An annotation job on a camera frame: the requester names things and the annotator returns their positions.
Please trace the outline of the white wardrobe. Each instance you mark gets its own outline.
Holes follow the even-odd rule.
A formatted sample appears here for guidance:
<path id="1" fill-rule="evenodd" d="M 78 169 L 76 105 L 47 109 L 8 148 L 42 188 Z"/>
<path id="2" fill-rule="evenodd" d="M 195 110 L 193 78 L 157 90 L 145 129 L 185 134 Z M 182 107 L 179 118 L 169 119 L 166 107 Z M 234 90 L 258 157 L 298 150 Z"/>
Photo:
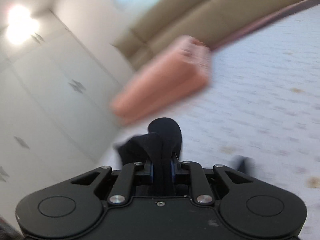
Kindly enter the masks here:
<path id="1" fill-rule="evenodd" d="M 100 63 L 50 12 L 16 4 L 1 33 L 1 216 L 17 227 L 26 195 L 99 165 L 119 124 L 108 109 L 132 75 Z"/>

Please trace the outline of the beige padded headboard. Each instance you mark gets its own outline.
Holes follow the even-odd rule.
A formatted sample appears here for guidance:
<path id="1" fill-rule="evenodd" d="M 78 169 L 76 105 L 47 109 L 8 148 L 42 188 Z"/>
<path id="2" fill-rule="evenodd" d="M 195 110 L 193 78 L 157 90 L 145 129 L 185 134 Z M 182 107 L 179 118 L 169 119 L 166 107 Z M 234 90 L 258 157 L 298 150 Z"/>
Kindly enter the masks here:
<path id="1" fill-rule="evenodd" d="M 179 36 L 213 48 L 307 0 L 159 0 L 113 43 L 135 69 Z"/>

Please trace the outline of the upper pink folded quilt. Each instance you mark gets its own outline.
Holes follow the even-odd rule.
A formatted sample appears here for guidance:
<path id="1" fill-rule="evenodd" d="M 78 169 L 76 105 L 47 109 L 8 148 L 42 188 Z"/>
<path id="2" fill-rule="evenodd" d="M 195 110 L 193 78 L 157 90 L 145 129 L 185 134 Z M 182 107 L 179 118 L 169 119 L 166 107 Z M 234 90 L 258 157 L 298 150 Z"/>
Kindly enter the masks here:
<path id="1" fill-rule="evenodd" d="M 139 71 L 127 95 L 134 102 L 178 100 L 208 85 L 210 65 L 210 49 L 191 36 L 182 36 Z"/>

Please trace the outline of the lower pink folded quilt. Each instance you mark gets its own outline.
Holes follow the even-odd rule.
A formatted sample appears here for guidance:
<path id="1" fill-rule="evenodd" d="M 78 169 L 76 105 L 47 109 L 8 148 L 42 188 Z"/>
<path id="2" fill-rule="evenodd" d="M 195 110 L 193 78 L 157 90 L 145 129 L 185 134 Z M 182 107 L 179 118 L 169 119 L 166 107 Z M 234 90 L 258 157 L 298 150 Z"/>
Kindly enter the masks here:
<path id="1" fill-rule="evenodd" d="M 209 78 L 209 63 L 149 65 L 113 99 L 111 109 L 130 124 L 202 89 Z"/>

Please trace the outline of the navy striped zip hoodie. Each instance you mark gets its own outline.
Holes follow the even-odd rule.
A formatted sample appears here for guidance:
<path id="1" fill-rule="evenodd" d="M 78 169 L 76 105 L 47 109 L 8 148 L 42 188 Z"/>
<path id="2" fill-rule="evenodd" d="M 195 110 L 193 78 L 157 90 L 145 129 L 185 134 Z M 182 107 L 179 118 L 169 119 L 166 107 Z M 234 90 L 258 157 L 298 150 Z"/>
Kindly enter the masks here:
<path id="1" fill-rule="evenodd" d="M 247 158 L 236 169 L 215 166 L 206 170 L 193 161 L 180 161 L 182 132 L 171 118 L 158 118 L 147 133 L 135 135 L 115 146 L 122 169 L 109 202 L 122 204 L 134 196 L 189 196 L 193 202 L 208 205 L 227 195 L 243 197 L 253 192 L 255 180 L 247 173 Z M 171 159 L 175 161 L 175 181 L 171 181 Z M 153 163 L 150 182 L 148 161 Z"/>

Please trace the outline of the pink folded quilt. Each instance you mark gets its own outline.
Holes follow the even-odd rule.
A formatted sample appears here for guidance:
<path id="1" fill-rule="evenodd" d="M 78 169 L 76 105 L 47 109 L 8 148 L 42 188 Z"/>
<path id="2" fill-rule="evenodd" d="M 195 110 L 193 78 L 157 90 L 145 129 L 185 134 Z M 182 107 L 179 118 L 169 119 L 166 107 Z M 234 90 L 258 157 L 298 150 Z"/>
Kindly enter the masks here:
<path id="1" fill-rule="evenodd" d="M 111 109 L 130 124 L 202 89 L 209 78 L 209 63 L 149 65 L 113 99 Z"/>
<path id="2" fill-rule="evenodd" d="M 191 36 L 182 36 L 139 71 L 127 95 L 134 102 L 178 100 L 208 85 L 210 65 L 210 49 Z"/>

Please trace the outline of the floral quilted bed cover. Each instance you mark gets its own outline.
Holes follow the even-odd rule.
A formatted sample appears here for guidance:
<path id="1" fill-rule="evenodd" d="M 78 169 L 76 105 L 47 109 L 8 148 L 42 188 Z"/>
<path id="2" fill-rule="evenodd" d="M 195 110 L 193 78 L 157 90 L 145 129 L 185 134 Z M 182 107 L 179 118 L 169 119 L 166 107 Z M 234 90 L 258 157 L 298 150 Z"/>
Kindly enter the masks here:
<path id="1" fill-rule="evenodd" d="M 113 144 L 172 118 L 182 160 L 210 168 L 249 157 L 258 179 L 302 198 L 300 237 L 319 239 L 319 6 L 215 51 L 212 69 L 207 88 L 122 128 Z"/>

